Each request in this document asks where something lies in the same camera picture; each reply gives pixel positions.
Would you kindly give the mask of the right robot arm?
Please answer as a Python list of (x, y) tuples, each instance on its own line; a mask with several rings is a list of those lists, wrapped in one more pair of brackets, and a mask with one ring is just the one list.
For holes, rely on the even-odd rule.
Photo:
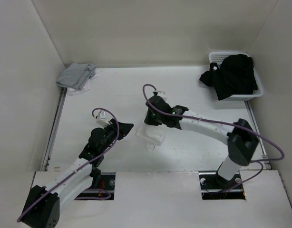
[(250, 164), (259, 140), (245, 119), (235, 122), (238, 127), (226, 128), (223, 124), (204, 122), (203, 118), (187, 107), (171, 107), (162, 97), (154, 95), (146, 103), (148, 111), (144, 123), (151, 126), (165, 125), (183, 131), (200, 133), (214, 138), (227, 146), (228, 155), (214, 176), (215, 184), (227, 187), (234, 175)]

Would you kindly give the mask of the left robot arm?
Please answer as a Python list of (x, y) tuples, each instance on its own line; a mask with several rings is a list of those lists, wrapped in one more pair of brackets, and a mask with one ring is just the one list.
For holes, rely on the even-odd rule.
[(18, 222), (31, 228), (54, 228), (60, 214), (80, 193), (100, 185), (99, 165), (104, 153), (126, 137), (134, 125), (114, 119), (91, 131), (88, 143), (75, 162), (50, 183), (29, 191)]

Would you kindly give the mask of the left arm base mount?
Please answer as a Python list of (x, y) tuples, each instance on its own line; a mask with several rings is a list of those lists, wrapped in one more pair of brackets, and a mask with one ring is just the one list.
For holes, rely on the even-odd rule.
[(80, 193), (75, 200), (114, 200), (116, 173), (101, 173), (100, 179), (93, 180), (91, 187)]

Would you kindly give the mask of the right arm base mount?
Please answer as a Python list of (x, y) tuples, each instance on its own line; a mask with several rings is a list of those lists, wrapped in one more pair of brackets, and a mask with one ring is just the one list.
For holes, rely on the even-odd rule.
[(242, 185), (230, 189), (241, 181), (239, 172), (231, 180), (224, 180), (215, 172), (201, 172), (199, 180), (203, 200), (245, 200)]

